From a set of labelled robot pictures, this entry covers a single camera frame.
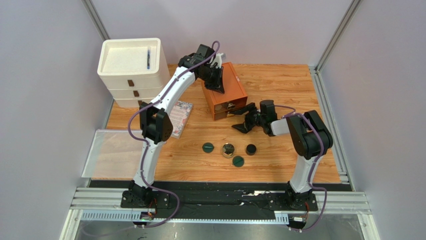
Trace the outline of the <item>orange drawer box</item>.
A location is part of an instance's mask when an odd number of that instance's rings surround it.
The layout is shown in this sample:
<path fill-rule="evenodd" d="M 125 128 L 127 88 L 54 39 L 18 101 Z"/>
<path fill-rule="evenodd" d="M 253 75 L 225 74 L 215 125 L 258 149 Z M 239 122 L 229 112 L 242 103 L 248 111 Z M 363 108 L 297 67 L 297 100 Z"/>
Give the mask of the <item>orange drawer box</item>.
<path fill-rule="evenodd" d="M 247 105 L 248 95 L 238 77 L 232 62 L 222 64 L 222 81 L 224 93 L 206 89 L 201 84 L 204 97 L 214 121 L 230 117 L 230 112 Z"/>

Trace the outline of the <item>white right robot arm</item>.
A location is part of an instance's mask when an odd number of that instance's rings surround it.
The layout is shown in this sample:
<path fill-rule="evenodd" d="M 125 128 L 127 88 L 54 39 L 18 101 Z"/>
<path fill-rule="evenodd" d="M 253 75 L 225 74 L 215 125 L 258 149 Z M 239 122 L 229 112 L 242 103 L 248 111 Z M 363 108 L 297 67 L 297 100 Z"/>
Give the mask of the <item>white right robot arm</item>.
<path fill-rule="evenodd" d="M 243 123 L 233 125 L 234 129 L 243 134 L 250 132 L 253 127 L 261 127 L 270 137 L 291 136 L 297 161 L 293 176 L 287 183 L 286 205 L 296 210 L 311 197 L 318 165 L 333 146 L 334 140 L 317 111 L 298 113 L 292 108 L 290 113 L 279 118 L 276 108 L 273 100 L 262 100 L 259 107 L 252 102 L 230 111 L 230 114 L 244 115 Z"/>

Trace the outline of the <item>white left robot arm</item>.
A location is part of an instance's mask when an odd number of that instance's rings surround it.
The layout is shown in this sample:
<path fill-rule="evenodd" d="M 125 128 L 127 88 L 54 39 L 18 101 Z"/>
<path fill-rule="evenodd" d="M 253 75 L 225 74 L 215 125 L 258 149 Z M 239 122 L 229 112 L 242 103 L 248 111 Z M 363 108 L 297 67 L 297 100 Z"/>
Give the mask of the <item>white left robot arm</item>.
<path fill-rule="evenodd" d="M 139 117 L 143 149 L 140 167 L 128 190 L 122 193 L 122 208 L 147 208 L 154 201 L 153 186 L 157 163 L 161 150 L 171 137 L 173 124 L 170 114 L 187 88 L 197 79 L 201 79 L 210 90 L 223 94 L 222 54 L 220 42 L 212 46 L 200 44 L 195 53 L 185 55 L 164 89 L 151 102 L 142 102 L 139 110 L 128 121 L 130 126 L 136 116 Z"/>

